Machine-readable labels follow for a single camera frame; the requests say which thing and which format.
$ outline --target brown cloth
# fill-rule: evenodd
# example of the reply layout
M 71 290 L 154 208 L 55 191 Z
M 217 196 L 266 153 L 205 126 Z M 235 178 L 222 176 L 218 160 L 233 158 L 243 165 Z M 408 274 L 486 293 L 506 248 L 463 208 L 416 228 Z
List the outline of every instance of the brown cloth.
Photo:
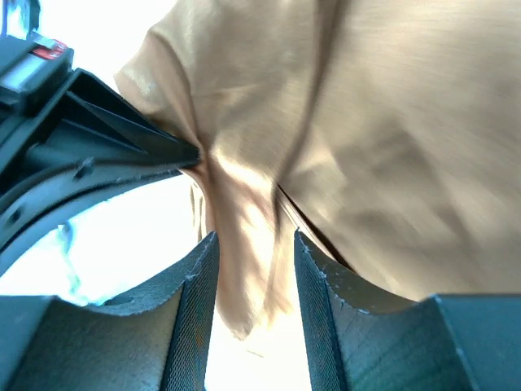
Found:
M 238 338 L 301 342 L 303 216 L 402 296 L 520 290 L 520 22 L 515 0 L 177 0 L 150 29 L 116 83 L 204 152 Z

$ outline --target fabric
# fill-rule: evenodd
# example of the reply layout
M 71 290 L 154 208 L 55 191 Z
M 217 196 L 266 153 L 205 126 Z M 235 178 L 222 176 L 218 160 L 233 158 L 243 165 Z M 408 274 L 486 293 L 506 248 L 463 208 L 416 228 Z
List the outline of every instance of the fabric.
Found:
M 410 299 L 519 290 L 520 17 L 515 0 L 177 0 L 116 76 L 204 151 L 189 174 L 221 240 L 217 308 L 280 389 L 306 377 L 296 226 Z

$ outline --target beige garment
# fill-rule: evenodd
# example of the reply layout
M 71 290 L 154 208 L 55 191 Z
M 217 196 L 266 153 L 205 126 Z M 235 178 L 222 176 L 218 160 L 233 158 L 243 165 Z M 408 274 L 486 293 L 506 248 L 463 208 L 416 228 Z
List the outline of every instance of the beige garment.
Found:
M 204 152 L 236 336 L 302 341 L 281 188 L 390 291 L 520 290 L 520 22 L 515 0 L 177 0 L 151 28 L 116 83 Z

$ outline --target tan fabric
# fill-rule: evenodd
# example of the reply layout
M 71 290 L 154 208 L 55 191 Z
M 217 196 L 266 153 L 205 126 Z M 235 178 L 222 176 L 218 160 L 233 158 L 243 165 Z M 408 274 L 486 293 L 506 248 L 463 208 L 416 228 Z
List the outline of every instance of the tan fabric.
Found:
M 151 28 L 116 82 L 204 151 L 217 308 L 257 353 L 302 342 L 278 186 L 388 290 L 519 290 L 519 22 L 515 0 L 177 0 Z

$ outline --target red marking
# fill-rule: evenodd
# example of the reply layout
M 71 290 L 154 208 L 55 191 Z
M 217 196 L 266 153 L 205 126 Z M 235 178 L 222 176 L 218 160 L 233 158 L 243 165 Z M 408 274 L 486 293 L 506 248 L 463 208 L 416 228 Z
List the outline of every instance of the red marking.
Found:
M 56 41 L 56 46 L 53 49 L 47 49 L 46 47 L 39 46 L 33 50 L 33 54 L 37 55 L 42 59 L 57 59 L 67 49 L 67 46 L 60 41 Z

